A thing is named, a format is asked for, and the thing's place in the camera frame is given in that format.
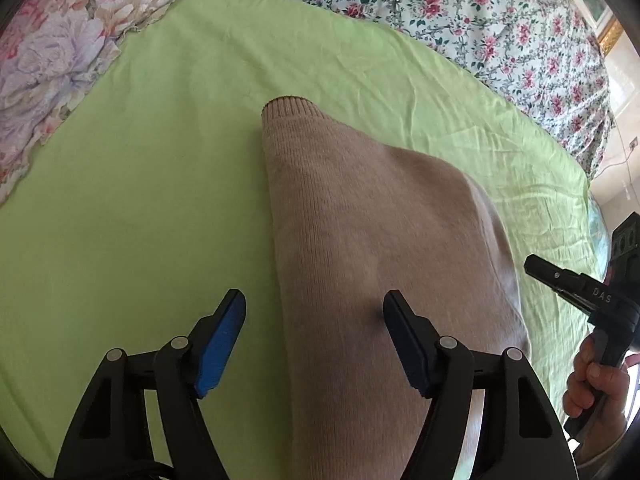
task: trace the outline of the person's arm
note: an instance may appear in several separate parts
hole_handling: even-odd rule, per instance
[[[640,363],[640,354],[629,356],[622,368],[613,368],[593,363],[595,348],[588,336],[580,345],[574,358],[574,371],[567,379],[567,390],[562,396],[564,412],[570,417],[578,417],[582,410],[594,402],[590,386],[607,394],[597,420],[574,452],[580,480],[592,478],[609,459],[626,428],[625,404],[629,389],[629,366]]]

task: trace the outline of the green bed sheet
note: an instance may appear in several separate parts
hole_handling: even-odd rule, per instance
[[[469,73],[390,28],[290,0],[181,0],[127,37],[0,209],[0,424],[45,473],[108,349],[158,348],[237,287],[247,320],[201,406],[231,478],[289,478],[260,143],[261,108],[283,94],[448,160],[486,189],[518,267],[532,364],[560,411],[586,320],[522,264],[535,251],[595,274],[578,164]]]

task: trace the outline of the human hand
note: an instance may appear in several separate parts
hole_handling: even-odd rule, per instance
[[[594,421],[582,446],[575,455],[576,462],[586,462],[610,447],[625,431],[625,404],[629,389],[628,367],[640,363],[640,354],[626,358],[622,368],[593,363],[595,345],[588,336],[574,358],[574,371],[567,379],[567,391],[562,396],[564,412],[571,418],[594,403],[590,385],[607,394],[607,400]]]

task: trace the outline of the ribbed hem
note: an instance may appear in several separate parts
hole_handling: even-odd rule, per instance
[[[303,97],[276,97],[269,101],[262,109],[263,123],[290,116],[320,117],[333,120],[328,115],[322,113],[320,108],[315,104]]]

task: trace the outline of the floral blanket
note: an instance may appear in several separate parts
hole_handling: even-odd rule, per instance
[[[25,0],[0,37],[0,204],[118,56],[173,0]]]
[[[423,41],[547,130],[593,176],[612,127],[596,37],[570,0],[302,0]]]

